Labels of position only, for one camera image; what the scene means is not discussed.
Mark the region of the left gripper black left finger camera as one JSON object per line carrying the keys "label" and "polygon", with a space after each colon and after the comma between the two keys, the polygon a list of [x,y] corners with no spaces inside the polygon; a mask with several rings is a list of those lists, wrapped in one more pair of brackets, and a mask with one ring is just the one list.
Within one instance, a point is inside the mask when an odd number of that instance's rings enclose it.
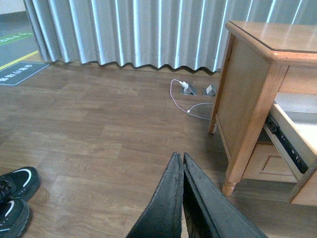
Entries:
{"label": "left gripper black left finger camera", "polygon": [[156,190],[128,238],[179,238],[182,231],[184,167],[174,152]]}

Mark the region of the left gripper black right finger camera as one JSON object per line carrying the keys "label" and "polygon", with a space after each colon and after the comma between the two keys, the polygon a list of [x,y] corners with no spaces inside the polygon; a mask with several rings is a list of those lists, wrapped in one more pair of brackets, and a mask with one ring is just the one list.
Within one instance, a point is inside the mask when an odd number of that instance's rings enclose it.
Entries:
{"label": "left gripper black right finger camera", "polygon": [[220,192],[188,153],[184,154],[183,208],[190,238],[265,238]]}

